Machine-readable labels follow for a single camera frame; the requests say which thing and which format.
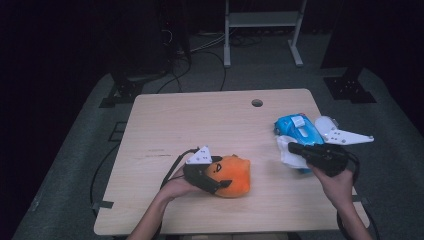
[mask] dark background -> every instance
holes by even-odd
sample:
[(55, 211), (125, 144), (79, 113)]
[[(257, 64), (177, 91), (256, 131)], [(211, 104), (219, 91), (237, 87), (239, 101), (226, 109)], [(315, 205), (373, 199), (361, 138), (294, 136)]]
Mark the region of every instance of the dark background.
[[(187, 27), (222, 31), (224, 1), (186, 1)], [(300, 1), (232, 1), (232, 9), (297, 9)], [(10, 238), (87, 96), (111, 71), (166, 70), (166, 1), (2, 1), (1, 234)], [(323, 68), (361, 64), (381, 77), (423, 133), (423, 3), (309, 1), (302, 32), (333, 30)]]

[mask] black cable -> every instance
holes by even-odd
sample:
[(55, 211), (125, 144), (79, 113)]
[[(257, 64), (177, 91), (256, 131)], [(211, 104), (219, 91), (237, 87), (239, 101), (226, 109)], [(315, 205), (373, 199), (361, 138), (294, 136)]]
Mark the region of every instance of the black cable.
[[(93, 197), (93, 186), (94, 186), (94, 182), (96, 180), (97, 177), (97, 173), (99, 172), (100, 168), (102, 167), (103, 163), (106, 161), (106, 159), (109, 157), (110, 154), (112, 154), (112, 152), (118, 148), (118, 146), (121, 144), (121, 142), (119, 142), (118, 144), (116, 144), (107, 154), (106, 156), (102, 159), (102, 161), (100, 162), (100, 164), (97, 166), (96, 172), (93, 175), (93, 178), (91, 179), (91, 184), (90, 184), (90, 203), (91, 206), (93, 206), (94, 204), (94, 197)], [(95, 217), (97, 217), (97, 212), (92, 208), (91, 209), (93, 211), (93, 214)]]
[(230, 45), (232, 47), (237, 47), (237, 48), (248, 48), (254, 45), (257, 45), (259, 43), (262, 42), (262, 36), (258, 36), (259, 40), (255, 40), (251, 37), (244, 37), (241, 35), (237, 35), (231, 38), (231, 42)]
[(150, 76), (150, 77), (142, 78), (140, 80), (130, 80), (130, 82), (135, 83), (135, 84), (145, 84), (147, 82), (151, 82), (151, 81), (154, 81), (154, 80), (161, 79), (161, 78), (165, 77), (166, 74), (168, 74), (168, 70), (162, 71), (162, 72), (160, 72), (156, 75)]
[[(197, 149), (189, 149), (189, 150), (185, 151), (183, 154), (181, 154), (180, 156), (178, 156), (178, 158), (175, 160), (174, 164), (172, 164), (172, 166), (169, 169), (169, 171), (166, 174), (166, 176), (163, 178), (162, 184), (160, 185), (160, 189), (162, 189), (163, 186), (165, 186), (165, 184), (168, 181), (171, 181), (171, 180), (173, 180), (175, 178), (180, 178), (180, 177), (183, 177), (184, 176), (183, 175), (183, 176), (178, 176), (178, 177), (174, 177), (174, 178), (169, 179), (169, 177), (172, 175), (172, 173), (174, 172), (175, 168), (177, 168), (178, 164), (181, 162), (181, 160), (184, 158), (184, 156), (187, 155), (188, 153), (196, 153), (198, 150), (199, 150), (199, 148), (197, 148)], [(152, 240), (158, 238), (161, 229), (162, 229), (162, 222), (160, 223), (160, 225), (159, 225), (158, 229), (156, 230), (155, 234), (153, 235)]]
[[(356, 155), (355, 154), (353, 154), (353, 153), (348, 153), (349, 154), (349, 161), (352, 161), (354, 164), (355, 164), (355, 171), (353, 172), (353, 176), (352, 176), (352, 179), (353, 179), (353, 183), (352, 183), (352, 185), (355, 185), (355, 183), (356, 183), (356, 180), (358, 179), (358, 177), (359, 177), (359, 172), (360, 172), (360, 162), (359, 162), (359, 159), (356, 157)], [(371, 225), (373, 226), (373, 228), (374, 228), (374, 232), (375, 232), (375, 235), (376, 235), (376, 238), (379, 240), (380, 239), (380, 234), (378, 233), (378, 229), (377, 229), (377, 225), (375, 224), (375, 221), (374, 221), (374, 219), (372, 218), (372, 216), (371, 216), (371, 214), (368, 212), (368, 210), (367, 209), (365, 209), (365, 207), (364, 207), (364, 210), (365, 210), (365, 213), (367, 214), (367, 217), (368, 217), (368, 219), (370, 220), (370, 223), (371, 223)], [(340, 217), (340, 214), (339, 214), (339, 212), (337, 211), (337, 225), (339, 226), (339, 229), (340, 229), (340, 232), (342, 233), (342, 235), (347, 239), (347, 240), (353, 240), (352, 239), (352, 237), (349, 235), (349, 233), (347, 232), (347, 230), (344, 228), (344, 226), (343, 226), (343, 222), (342, 222), (342, 219), (341, 219), (341, 217)]]
[(172, 74), (174, 75), (174, 78), (173, 79), (171, 79), (171, 80), (169, 80), (168, 82), (166, 82), (165, 84), (163, 84), (157, 91), (156, 91), (156, 94), (158, 94), (164, 87), (166, 87), (166, 85), (168, 85), (169, 83), (171, 83), (171, 82), (173, 82), (173, 81), (175, 81), (175, 80), (177, 80), (177, 82), (178, 82), (178, 87), (180, 88), (179, 90), (180, 91), (182, 91), (182, 89), (181, 89), (181, 83), (179, 82), (179, 78), (180, 77), (182, 77), (182, 76), (184, 76), (184, 75), (186, 75), (189, 71), (190, 71), (190, 69), (191, 69), (191, 63), (189, 63), (188, 62), (188, 68), (187, 68), (187, 70), (185, 71), (185, 72), (183, 72), (181, 75), (179, 75), (179, 76), (176, 76), (173, 72), (172, 72)]
[(221, 57), (218, 56), (218, 54), (216, 54), (216, 53), (208, 52), (208, 51), (194, 51), (193, 53), (208, 53), (208, 54), (212, 54), (212, 55), (214, 55), (215, 57), (218, 58), (218, 60), (221, 62), (222, 68), (224, 69), (224, 78), (222, 80), (221, 87), (219, 88), (219, 91), (222, 91), (222, 89), (224, 88), (225, 80), (227, 78), (227, 69), (225, 68), (224, 61), (221, 59)]

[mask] hole in table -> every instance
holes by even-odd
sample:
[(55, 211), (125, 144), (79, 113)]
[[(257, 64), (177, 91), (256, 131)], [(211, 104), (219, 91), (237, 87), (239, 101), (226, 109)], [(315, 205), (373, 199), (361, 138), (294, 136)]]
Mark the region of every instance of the hole in table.
[(262, 107), (262, 105), (264, 105), (264, 103), (260, 99), (253, 99), (252, 100), (252, 105), (254, 107)]

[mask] wooden table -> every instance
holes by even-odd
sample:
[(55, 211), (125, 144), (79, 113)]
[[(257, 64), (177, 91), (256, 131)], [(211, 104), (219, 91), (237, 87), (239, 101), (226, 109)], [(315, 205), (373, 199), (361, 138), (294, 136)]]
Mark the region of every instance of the wooden table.
[[(261, 101), (261, 107), (252, 105)], [(129, 234), (184, 151), (251, 160), (251, 191), (226, 199), (191, 193), (168, 205), (162, 233), (248, 233), (338, 229), (336, 211), (313, 175), (281, 163), (273, 133), (282, 116), (320, 112), (306, 89), (140, 95), (128, 120), (94, 231)], [(188, 154), (183, 162), (191, 156)], [(360, 202), (355, 206), (368, 226)]]

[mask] orange stuffed toy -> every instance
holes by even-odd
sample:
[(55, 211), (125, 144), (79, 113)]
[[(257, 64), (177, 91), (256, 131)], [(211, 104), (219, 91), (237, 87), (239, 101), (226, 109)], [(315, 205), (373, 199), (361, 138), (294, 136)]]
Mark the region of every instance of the orange stuffed toy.
[(241, 159), (237, 155), (222, 157), (221, 161), (212, 163), (205, 174), (217, 182), (232, 180), (228, 187), (216, 191), (218, 196), (235, 198), (250, 190), (250, 160)]

